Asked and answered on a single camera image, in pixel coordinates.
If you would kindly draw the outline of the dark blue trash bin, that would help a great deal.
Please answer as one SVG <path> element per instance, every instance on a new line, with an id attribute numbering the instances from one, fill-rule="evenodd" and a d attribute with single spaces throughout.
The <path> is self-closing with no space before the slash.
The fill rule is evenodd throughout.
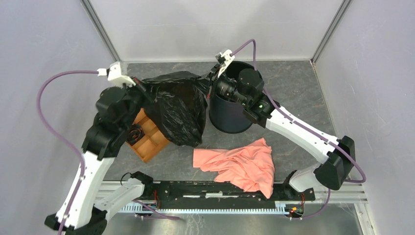
<path id="1" fill-rule="evenodd" d="M 221 132 L 238 134 L 248 130 L 254 117 L 247 117 L 244 111 L 249 110 L 263 96 L 261 89 L 264 86 L 256 64 L 250 65 L 242 61 L 232 62 L 223 73 L 229 79 L 237 82 L 237 90 L 243 95 L 243 102 L 233 102 L 221 95 L 210 97 L 209 119 L 212 125 Z"/>

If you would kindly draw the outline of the black trash bag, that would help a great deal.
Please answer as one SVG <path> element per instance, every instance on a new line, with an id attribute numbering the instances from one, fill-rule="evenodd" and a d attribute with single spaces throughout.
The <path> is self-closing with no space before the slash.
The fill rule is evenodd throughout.
<path id="1" fill-rule="evenodd" d="M 136 144 L 139 140 L 141 140 L 145 136 L 143 128 L 139 124 L 134 124 L 131 126 L 129 130 L 129 134 L 127 137 L 126 142 L 129 145 Z"/>
<path id="2" fill-rule="evenodd" d="M 206 126 L 209 81 L 189 71 L 178 71 L 142 80 L 152 103 L 145 114 L 161 133 L 178 146 L 197 147 Z"/>

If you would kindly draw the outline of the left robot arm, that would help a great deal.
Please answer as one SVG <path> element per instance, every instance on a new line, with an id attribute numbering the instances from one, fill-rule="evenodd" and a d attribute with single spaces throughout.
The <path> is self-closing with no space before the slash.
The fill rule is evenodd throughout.
<path id="1" fill-rule="evenodd" d="M 149 100 L 139 80 L 127 76 L 101 93 L 93 124 L 81 149 L 76 151 L 80 164 L 72 186 L 59 211 L 46 217 L 46 226 L 60 235 L 100 235 L 124 206 L 139 197 L 145 200 L 153 195 L 152 178 L 136 172 L 110 195 L 96 199 L 133 121 Z"/>

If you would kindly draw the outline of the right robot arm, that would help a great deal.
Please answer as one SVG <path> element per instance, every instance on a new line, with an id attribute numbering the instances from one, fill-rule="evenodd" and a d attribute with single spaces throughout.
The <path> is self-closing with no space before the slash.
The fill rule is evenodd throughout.
<path id="1" fill-rule="evenodd" d="M 348 181 L 356 163 L 352 138 L 327 134 L 292 115 L 264 92 L 264 81 L 254 69 L 243 69 L 237 78 L 230 78 L 216 64 L 207 80 L 211 94 L 240 104 L 241 113 L 251 123 L 283 135 L 316 159 L 316 165 L 295 170 L 286 178 L 282 192 L 287 199 L 295 200 L 306 189 L 316 186 L 339 190 Z"/>

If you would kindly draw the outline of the rolled black trash bag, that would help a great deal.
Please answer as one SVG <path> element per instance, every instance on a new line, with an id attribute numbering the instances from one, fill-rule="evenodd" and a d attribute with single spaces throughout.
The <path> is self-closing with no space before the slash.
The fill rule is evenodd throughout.
<path id="1" fill-rule="evenodd" d="M 129 134 L 127 137 L 126 142 L 129 145 L 136 144 L 139 140 L 141 140 L 145 136 L 143 128 L 139 124 L 134 124 L 131 126 L 129 130 Z"/>

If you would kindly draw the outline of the orange compartment tray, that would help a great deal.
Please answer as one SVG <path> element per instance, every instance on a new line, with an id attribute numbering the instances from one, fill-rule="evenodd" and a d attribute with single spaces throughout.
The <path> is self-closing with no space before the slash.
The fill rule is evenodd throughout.
<path id="1" fill-rule="evenodd" d="M 139 124 L 145 133 L 145 136 L 134 145 L 128 146 L 135 154 L 145 163 L 148 163 L 159 152 L 161 152 L 170 141 L 162 134 L 157 125 L 141 109 L 137 114 L 133 124 Z"/>

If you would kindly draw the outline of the pink cloth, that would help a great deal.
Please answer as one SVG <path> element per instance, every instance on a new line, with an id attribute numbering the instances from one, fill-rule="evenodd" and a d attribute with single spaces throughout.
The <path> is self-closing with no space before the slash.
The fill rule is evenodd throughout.
<path id="1" fill-rule="evenodd" d="M 228 182 L 244 192 L 260 191 L 266 199 L 273 194 L 275 165 L 264 138 L 232 150 L 194 149 L 193 167 L 216 172 L 217 183 Z"/>

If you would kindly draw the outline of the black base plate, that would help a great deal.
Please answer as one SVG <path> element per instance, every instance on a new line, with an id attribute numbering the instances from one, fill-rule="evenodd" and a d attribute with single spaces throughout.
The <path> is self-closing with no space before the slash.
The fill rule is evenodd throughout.
<path id="1" fill-rule="evenodd" d="M 153 182 L 138 198 L 155 203 L 157 209 L 274 209 L 276 203 L 298 205 L 315 199 L 313 188 L 288 196 L 282 183 L 274 183 L 270 198 L 266 198 L 260 191 L 244 192 L 231 183 L 214 181 Z"/>

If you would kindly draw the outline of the aluminium slotted rail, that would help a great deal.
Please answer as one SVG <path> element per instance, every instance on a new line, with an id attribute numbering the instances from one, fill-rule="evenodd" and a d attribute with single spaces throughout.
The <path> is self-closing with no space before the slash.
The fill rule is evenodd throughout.
<path id="1" fill-rule="evenodd" d="M 154 203 L 144 203 L 146 206 L 138 202 L 130 202 L 118 213 L 134 213 L 134 214 L 152 214 L 153 211 L 158 213 L 177 213 L 177 214 L 282 214 L 288 215 L 289 212 L 285 208 L 285 204 L 274 203 L 270 209 L 158 209 Z"/>

